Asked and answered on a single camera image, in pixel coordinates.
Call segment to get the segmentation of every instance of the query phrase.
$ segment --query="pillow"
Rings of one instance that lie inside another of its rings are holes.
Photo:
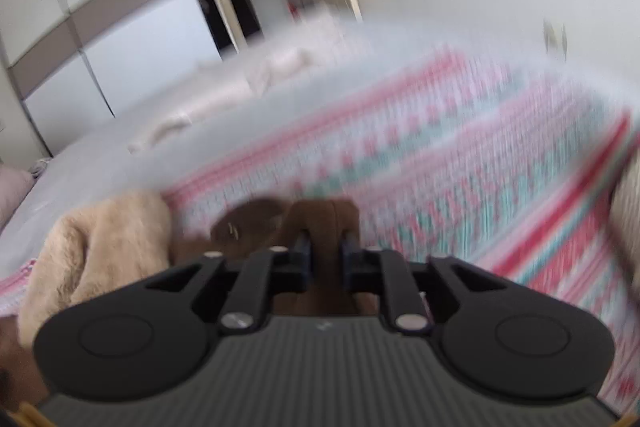
[[[129,152],[150,149],[174,132],[180,131],[214,114],[236,107],[254,97],[251,86],[243,77],[231,77],[210,84],[197,96],[178,104],[162,115],[137,140],[129,145]]]
[[[33,176],[27,171],[0,165],[0,230],[29,194],[34,183]]]
[[[253,44],[254,63],[247,80],[257,92],[292,79],[316,66],[329,68],[362,57],[364,43],[348,36],[342,21],[326,8],[309,10],[294,24],[281,27]]]

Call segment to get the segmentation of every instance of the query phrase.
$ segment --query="brown plush toy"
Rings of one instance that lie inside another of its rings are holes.
[[[291,248],[300,233],[309,233],[314,252],[314,275],[305,294],[282,294],[273,299],[273,311],[284,315],[374,314],[373,295],[350,296],[340,282],[338,251],[345,233],[360,237],[360,215],[349,200],[257,198],[240,204],[211,229],[210,239],[177,241],[172,261],[195,259],[206,251],[221,251],[229,259],[245,259],[260,248]]]

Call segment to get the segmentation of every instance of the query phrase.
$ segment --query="pink striped blanket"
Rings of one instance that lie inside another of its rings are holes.
[[[167,190],[187,232],[256,194],[349,196],[364,241],[454,255],[587,309],[616,356],[600,397],[638,409],[640,315],[607,226],[630,115],[549,71],[442,49]],[[0,283],[17,306],[26,266]]]

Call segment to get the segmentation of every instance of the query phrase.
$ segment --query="white bedsheet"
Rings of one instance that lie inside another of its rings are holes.
[[[53,159],[0,235],[0,279],[38,256],[55,220],[68,210],[131,189],[166,190],[192,172],[226,154],[277,132],[296,119],[320,111],[350,92],[375,84],[406,66],[423,60],[443,45],[497,48],[485,41],[470,42],[447,32],[388,23],[351,23],[353,35],[366,38],[372,53],[325,71],[315,71],[299,82],[274,87],[259,99],[228,110],[168,137],[145,152],[132,155],[127,146],[193,86],[174,86],[129,110],[122,117],[72,144]],[[552,64],[543,55],[500,47],[510,62],[535,62],[541,68],[568,68]],[[585,73],[574,75],[604,94],[640,108],[640,90],[624,80]]]

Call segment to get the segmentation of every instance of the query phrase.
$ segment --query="bed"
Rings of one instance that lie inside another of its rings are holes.
[[[127,145],[184,86],[57,156],[0,235],[0,312],[15,312],[46,233],[75,206],[160,190],[195,233],[256,194],[347,195],[367,244],[454,255],[601,318],[616,356],[600,397],[637,412],[640,315],[607,226],[636,111],[544,58],[383,23],[344,32],[364,44],[349,60],[148,150]]]

